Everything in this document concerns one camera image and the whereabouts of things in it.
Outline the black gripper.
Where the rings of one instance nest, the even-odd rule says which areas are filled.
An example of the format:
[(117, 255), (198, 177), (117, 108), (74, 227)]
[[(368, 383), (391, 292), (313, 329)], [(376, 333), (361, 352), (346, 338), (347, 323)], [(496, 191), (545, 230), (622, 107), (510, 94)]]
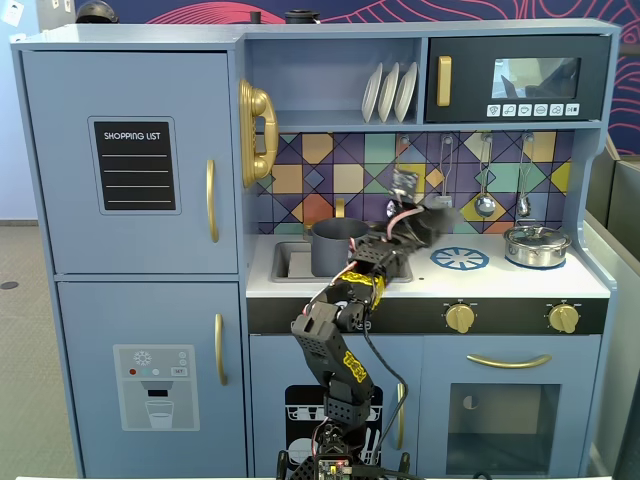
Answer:
[(402, 209), (388, 222), (387, 241), (408, 244), (414, 250), (432, 248), (448, 230), (434, 229), (434, 220), (459, 220), (460, 212), (444, 205)]

